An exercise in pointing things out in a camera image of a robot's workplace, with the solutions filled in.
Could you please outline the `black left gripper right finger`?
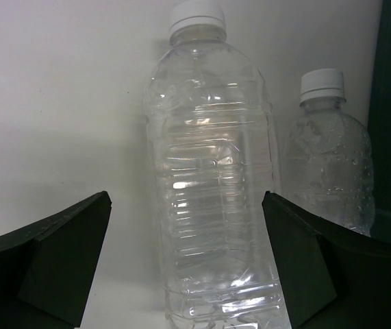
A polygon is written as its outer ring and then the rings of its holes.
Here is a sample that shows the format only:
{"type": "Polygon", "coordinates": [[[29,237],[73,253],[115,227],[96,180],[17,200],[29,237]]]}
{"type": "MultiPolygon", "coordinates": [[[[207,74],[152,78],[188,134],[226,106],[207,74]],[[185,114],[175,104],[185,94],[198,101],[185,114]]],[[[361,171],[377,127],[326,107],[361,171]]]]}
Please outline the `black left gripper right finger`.
{"type": "Polygon", "coordinates": [[[293,328],[391,328],[391,243],[275,193],[262,208],[293,328]]]}

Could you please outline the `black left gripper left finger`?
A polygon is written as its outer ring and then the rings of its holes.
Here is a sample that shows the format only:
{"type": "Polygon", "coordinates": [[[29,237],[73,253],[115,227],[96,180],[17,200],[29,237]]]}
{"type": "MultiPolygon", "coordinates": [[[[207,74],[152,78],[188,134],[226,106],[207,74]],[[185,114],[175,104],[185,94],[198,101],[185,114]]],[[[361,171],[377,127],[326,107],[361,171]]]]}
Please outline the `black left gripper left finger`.
{"type": "Polygon", "coordinates": [[[79,328],[110,220],[96,193],[0,236],[0,328],[79,328]]]}

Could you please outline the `small clear bottle white cap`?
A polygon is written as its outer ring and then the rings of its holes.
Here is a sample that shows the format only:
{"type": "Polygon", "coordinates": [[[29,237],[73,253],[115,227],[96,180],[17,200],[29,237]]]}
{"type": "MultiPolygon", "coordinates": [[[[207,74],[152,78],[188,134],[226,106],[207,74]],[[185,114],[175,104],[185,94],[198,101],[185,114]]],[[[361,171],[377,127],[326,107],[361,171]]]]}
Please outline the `small clear bottle white cap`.
{"type": "Polygon", "coordinates": [[[306,211],[368,236],[375,219],[367,129],[342,111],[344,76],[318,69],[301,78],[301,115],[282,156],[283,196],[306,211]]]}

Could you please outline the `large clear bottle white cap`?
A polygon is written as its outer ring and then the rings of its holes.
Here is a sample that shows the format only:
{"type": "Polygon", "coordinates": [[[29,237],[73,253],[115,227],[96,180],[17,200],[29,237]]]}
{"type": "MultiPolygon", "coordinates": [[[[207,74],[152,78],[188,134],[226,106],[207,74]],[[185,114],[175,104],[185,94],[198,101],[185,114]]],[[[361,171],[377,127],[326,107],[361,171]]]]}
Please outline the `large clear bottle white cap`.
{"type": "Polygon", "coordinates": [[[215,1],[184,1],[144,91],[170,328],[289,328],[262,202],[280,189],[264,78],[215,1]]]}

